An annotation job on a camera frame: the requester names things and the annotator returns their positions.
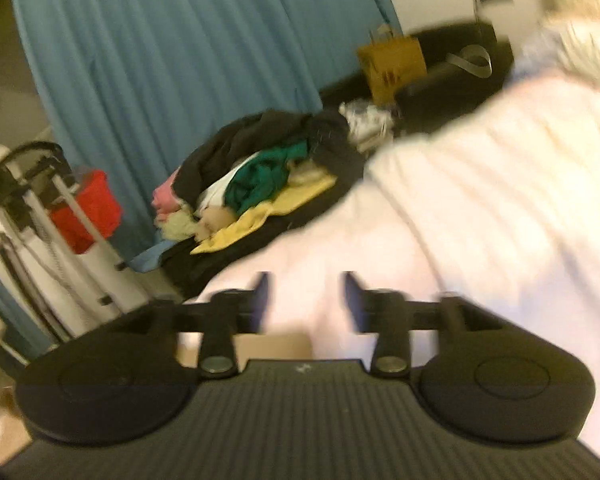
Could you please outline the tan long sleeve shirt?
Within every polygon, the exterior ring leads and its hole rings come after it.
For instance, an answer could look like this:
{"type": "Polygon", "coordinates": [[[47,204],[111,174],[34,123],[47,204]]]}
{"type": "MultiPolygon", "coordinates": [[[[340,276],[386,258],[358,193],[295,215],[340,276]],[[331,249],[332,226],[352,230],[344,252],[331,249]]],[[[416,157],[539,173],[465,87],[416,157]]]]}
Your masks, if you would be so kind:
{"type": "MultiPolygon", "coordinates": [[[[178,362],[195,367],[201,345],[201,333],[178,335],[178,362]]],[[[241,334],[234,338],[238,370],[243,370],[251,360],[306,361],[313,360],[312,342],[302,332],[241,334]]]]}

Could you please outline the pile of mixed clothes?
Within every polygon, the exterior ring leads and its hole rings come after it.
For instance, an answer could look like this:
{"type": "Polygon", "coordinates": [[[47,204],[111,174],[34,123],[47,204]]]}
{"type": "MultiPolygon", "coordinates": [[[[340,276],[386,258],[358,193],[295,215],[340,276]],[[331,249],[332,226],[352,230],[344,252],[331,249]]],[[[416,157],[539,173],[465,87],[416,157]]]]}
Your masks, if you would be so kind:
{"type": "Polygon", "coordinates": [[[361,177],[365,157],[392,137],[390,110],[343,103],[315,114],[266,110],[222,127],[155,189],[162,237],[218,252],[272,214],[291,212],[335,183],[361,177]]]}

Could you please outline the pastel tie-dye bed duvet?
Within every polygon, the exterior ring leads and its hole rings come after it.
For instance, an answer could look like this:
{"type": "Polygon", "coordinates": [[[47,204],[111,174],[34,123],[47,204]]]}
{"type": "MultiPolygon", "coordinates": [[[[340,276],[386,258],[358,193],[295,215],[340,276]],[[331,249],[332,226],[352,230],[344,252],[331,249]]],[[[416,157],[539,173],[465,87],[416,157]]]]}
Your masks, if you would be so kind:
{"type": "Polygon", "coordinates": [[[548,21],[494,98],[377,152],[327,214],[207,292],[261,271],[265,329],[306,335],[319,359],[372,356],[344,304],[349,271],[417,299],[455,292],[557,344],[594,376],[580,438],[600,456],[600,21],[548,21]]]}

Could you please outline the garment steamer stand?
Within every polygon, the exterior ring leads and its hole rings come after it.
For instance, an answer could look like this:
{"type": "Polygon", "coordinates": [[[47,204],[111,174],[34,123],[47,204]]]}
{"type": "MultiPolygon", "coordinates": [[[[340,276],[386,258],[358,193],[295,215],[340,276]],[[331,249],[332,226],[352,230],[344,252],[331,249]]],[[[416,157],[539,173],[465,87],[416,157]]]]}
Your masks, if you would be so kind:
{"type": "Polygon", "coordinates": [[[33,274],[38,266],[58,286],[88,325],[99,326],[108,316],[116,318],[122,303],[108,292],[97,274],[69,247],[50,220],[50,211],[68,205],[95,239],[109,271],[131,282],[142,302],[152,298],[150,289],[105,240],[74,196],[90,170],[73,171],[59,144],[32,141],[11,150],[0,144],[0,259],[36,322],[62,344],[76,333],[48,301],[33,274]]]}

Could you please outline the yellow paper shopping bag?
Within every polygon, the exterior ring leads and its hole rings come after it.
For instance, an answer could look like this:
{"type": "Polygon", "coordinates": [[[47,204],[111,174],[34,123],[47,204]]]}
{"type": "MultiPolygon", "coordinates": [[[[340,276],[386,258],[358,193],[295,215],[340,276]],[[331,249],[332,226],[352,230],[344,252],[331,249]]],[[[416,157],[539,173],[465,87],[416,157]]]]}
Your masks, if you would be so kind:
{"type": "Polygon", "coordinates": [[[404,36],[389,24],[370,32],[370,43],[359,47],[356,54],[373,102],[378,106],[392,104],[396,92],[427,76],[419,40],[404,36]]]}

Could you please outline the blue window curtain left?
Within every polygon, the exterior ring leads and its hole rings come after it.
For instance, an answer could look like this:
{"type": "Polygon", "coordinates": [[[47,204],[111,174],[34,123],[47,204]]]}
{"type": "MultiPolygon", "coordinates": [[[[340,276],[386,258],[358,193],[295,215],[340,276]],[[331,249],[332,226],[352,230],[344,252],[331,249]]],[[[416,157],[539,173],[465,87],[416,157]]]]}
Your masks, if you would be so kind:
{"type": "Polygon", "coordinates": [[[50,336],[35,324],[0,280],[0,369],[16,379],[29,362],[51,346],[50,336]]]}

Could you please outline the blue window curtain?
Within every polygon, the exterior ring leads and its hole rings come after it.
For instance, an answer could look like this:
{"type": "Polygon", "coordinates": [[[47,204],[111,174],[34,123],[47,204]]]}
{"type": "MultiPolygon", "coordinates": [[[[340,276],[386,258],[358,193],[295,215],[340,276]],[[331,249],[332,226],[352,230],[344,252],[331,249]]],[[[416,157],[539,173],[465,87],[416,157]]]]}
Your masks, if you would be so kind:
{"type": "Polygon", "coordinates": [[[151,195],[215,131],[274,108],[314,112],[358,69],[392,0],[12,0],[24,53],[69,162],[104,170],[114,247],[146,272],[168,248],[151,195]]]}
{"type": "Polygon", "coordinates": [[[50,336],[35,324],[0,280],[0,369],[16,379],[29,362],[51,346],[50,336]]]}

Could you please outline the blue window curtain right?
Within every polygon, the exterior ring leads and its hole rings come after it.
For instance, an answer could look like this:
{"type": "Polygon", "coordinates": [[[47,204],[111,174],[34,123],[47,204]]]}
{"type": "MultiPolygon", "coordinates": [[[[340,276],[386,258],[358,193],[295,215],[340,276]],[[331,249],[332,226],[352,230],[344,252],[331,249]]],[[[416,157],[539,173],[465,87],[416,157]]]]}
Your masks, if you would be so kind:
{"type": "Polygon", "coordinates": [[[104,170],[114,247],[146,272],[168,248],[151,195],[215,131],[274,108],[314,112],[358,69],[392,0],[12,0],[24,53],[69,162],[104,170]]]}

